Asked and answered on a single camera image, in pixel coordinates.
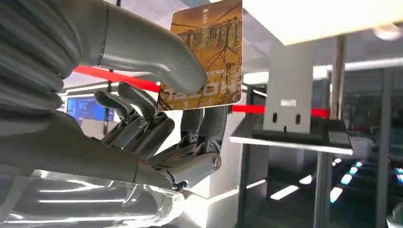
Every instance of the red barrier tape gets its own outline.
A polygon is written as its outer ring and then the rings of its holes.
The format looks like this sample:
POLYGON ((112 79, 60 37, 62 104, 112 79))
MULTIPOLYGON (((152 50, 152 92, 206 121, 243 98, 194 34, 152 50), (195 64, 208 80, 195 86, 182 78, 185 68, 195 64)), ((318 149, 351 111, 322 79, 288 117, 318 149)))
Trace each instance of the red barrier tape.
MULTIPOLYGON (((135 77, 130 77, 127 75, 122 75, 114 72, 109 72, 106 70, 97 69, 89 66, 78 66, 74 69, 74 72, 103 78, 112 82, 126 82, 131 84, 132 86, 152 92, 158 93, 160 87, 157 86, 154 82, 150 82, 144 79, 139 79, 135 77)), ((255 114, 263 114, 265 112, 265 107, 261 105, 233 105, 233 112, 243 112, 243 113, 255 113, 255 114)), ((317 109, 313 108, 311 111, 312 116, 328 118, 329 111, 327 109, 317 109)))
POLYGON ((101 69, 97 69, 97 68, 93 68, 93 67, 89 67, 89 66, 78 66, 76 69, 74 69, 74 72, 103 78, 103 79, 106 79, 106 80, 109 80, 112 82, 126 82, 136 88, 145 89, 145 90, 156 92, 156 93, 158 93, 160 90, 160 87, 157 86, 157 84, 155 82, 150 82, 150 81, 147 81, 144 79, 139 79, 139 78, 130 77, 127 75, 113 73, 113 72, 109 72, 106 70, 101 70, 101 69))
MULTIPOLYGON (((233 112, 264 114, 265 106, 262 105, 233 105, 233 112)), ((311 115, 315 117, 328 118, 329 111, 327 109, 313 108, 311 109, 311 115)))

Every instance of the brown card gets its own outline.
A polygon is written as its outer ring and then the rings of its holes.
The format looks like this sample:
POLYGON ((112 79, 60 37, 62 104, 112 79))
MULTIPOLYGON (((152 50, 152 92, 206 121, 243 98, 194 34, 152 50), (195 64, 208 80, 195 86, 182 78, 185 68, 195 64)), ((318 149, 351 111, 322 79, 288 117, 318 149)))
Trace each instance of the brown card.
POLYGON ((235 104, 241 100, 242 0, 223 0, 173 15, 171 32, 180 36, 203 65, 208 79, 185 95, 161 83, 158 110, 186 110, 235 104))

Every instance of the robotic hand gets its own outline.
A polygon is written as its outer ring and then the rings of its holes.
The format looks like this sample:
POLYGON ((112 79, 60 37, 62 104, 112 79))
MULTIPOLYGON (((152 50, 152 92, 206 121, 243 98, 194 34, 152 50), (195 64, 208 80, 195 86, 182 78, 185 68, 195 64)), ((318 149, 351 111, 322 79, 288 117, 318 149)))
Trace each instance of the robotic hand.
MULTIPOLYGON (((101 0, 0 0, 0 27, 3 174, 60 178, 58 173, 63 173, 68 176, 64 184, 84 184, 85 188, 76 188, 79 190, 102 189, 104 184, 87 180, 96 178, 169 191, 189 188, 220 167, 226 107, 205 109, 204 119, 202 110, 184 111, 182 140, 156 156, 174 123, 156 111, 155 101, 143 91, 121 83, 120 96, 95 93, 100 104, 114 108, 122 117, 101 141, 86 137, 72 117, 55 111, 61 105, 56 92, 78 64, 148 71, 178 91, 198 91, 207 76, 178 36, 101 0), (131 104, 139 106, 143 116, 131 104), (85 179, 72 180, 71 175, 85 179)), ((10 192, 10 198, 5 195, 3 214, 11 215, 18 205, 27 208, 19 202, 33 196, 23 190, 28 182, 15 180, 3 188, 10 192)), ((123 201, 125 204, 135 195, 133 191, 123 201)), ((43 211, 53 210, 47 207, 43 211)), ((52 217, 44 223, 89 220, 52 217)), ((41 227, 37 221, 32 223, 41 227)))

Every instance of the fluorescent light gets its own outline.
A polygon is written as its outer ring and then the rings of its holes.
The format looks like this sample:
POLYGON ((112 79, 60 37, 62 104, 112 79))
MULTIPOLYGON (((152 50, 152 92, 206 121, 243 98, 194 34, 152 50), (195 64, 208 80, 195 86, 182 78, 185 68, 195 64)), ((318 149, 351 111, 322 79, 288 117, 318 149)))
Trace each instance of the fluorescent light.
POLYGON ((330 202, 334 203, 337 198, 339 198, 340 194, 343 192, 343 190, 339 187, 334 187, 332 191, 330 192, 330 202))
POLYGON ((352 178, 353 178, 353 177, 352 177, 351 175, 345 174, 345 175, 342 177, 340 183, 342 183, 342 184, 344 184, 344 185, 348 185, 348 184, 350 183, 350 181, 351 181, 352 178))
POLYGON ((266 180, 257 181, 257 182, 255 182, 255 183, 253 183, 253 184, 250 184, 250 185, 246 186, 246 189, 253 188, 253 187, 258 186, 258 185, 260 185, 260 184, 263 184, 263 183, 265 183, 265 182, 266 182, 266 180))
POLYGON ((299 189, 299 187, 295 186, 295 185, 290 185, 276 193, 274 193, 273 195, 270 196, 270 198, 274 199, 274 200, 280 200, 284 197, 286 197, 287 195, 297 191, 299 189))
POLYGON ((306 176, 302 179, 299 180, 299 183, 301 184, 310 184, 312 182, 312 175, 306 176))
POLYGON ((253 90, 253 92, 254 92, 254 93, 256 93, 256 94, 259 94, 259 95, 261 95, 261 96, 265 96, 265 97, 267 97, 267 94, 262 93, 262 92, 260 92, 260 91, 253 90))
POLYGON ((39 203, 123 203, 124 199, 44 199, 38 200, 39 203))
POLYGON ((243 75, 243 83, 248 85, 266 84, 269 80, 269 72, 256 72, 243 75))
POLYGON ((401 0, 244 0, 243 7, 284 45, 403 20, 401 0))
POLYGON ((22 215, 17 215, 17 214, 9 214, 10 217, 13 217, 15 219, 23 219, 24 217, 22 215))
POLYGON ((357 173, 357 171, 358 171, 357 167, 351 167, 350 171, 348 173, 350 173, 351 175, 354 175, 357 173))

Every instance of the display screen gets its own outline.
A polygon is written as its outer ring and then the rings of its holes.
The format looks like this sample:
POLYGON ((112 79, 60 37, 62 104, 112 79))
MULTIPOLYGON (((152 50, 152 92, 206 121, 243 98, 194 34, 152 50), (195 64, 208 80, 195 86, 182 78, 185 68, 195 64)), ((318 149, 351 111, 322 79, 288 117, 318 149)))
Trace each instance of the display screen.
MULTIPOLYGON (((74 117, 81 125, 83 119, 105 119, 105 108, 100 106, 94 97, 74 97, 67 100, 67 114, 74 117)), ((109 121, 114 121, 114 110, 109 109, 109 121)))

